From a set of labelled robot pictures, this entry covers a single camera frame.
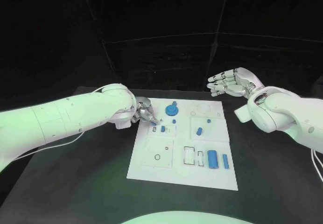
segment blue object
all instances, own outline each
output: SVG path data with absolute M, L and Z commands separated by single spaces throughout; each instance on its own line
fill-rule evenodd
M 199 127 L 197 132 L 196 132 L 197 135 L 201 135 L 201 130 L 203 129 Z
M 173 101 L 173 104 L 165 107 L 164 112 L 168 116 L 174 116 L 178 113 L 178 108 L 175 105 L 175 101 Z
M 217 155 L 214 150 L 207 151 L 209 169 L 217 169 Z
M 223 154 L 223 168 L 229 169 L 229 164 L 227 164 L 227 157 L 226 154 Z

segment robotic hand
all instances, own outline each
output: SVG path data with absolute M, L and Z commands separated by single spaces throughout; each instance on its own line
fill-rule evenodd
M 0 171 L 33 148 L 83 133 L 106 122 L 122 129 L 138 120 L 160 123 L 152 116 L 149 100 L 134 97 L 121 84 L 106 85 L 92 93 L 41 105 L 0 112 Z
M 243 96 L 248 103 L 235 110 L 240 122 L 252 120 L 265 131 L 285 132 L 297 143 L 323 153 L 323 100 L 299 98 L 285 89 L 263 87 L 243 68 L 224 71 L 207 79 L 211 96 Z

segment blue battery-shaped peg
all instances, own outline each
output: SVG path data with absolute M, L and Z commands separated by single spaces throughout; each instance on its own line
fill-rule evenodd
M 197 129 L 197 132 L 196 132 L 197 135 L 201 135 L 201 128 L 199 127 Z
M 223 154 L 223 168 L 229 169 L 229 163 L 227 163 L 227 157 L 226 154 Z
M 209 169 L 217 169 L 217 155 L 214 150 L 207 151 L 207 161 L 209 161 Z

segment white board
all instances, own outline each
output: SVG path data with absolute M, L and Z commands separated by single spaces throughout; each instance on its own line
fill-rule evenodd
M 149 100 L 154 117 L 161 119 L 161 123 L 152 126 L 149 122 L 139 122 L 126 178 L 237 190 L 222 103 L 183 99 Z M 173 101 L 178 113 L 168 116 L 164 109 Z M 209 168 L 209 150 L 217 154 L 217 169 Z M 223 154 L 229 169 L 223 167 Z

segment black table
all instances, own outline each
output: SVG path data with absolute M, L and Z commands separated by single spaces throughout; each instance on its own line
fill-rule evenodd
M 75 94 L 93 89 L 79 87 Z M 255 224 L 321 224 L 323 184 L 310 149 L 286 134 L 268 134 L 237 121 L 233 110 L 245 98 L 131 91 L 149 98 L 222 101 L 239 191 L 125 179 L 138 123 L 121 130 L 108 123 L 33 156 L 0 208 L 0 223 L 116 224 L 148 213 L 187 210 Z

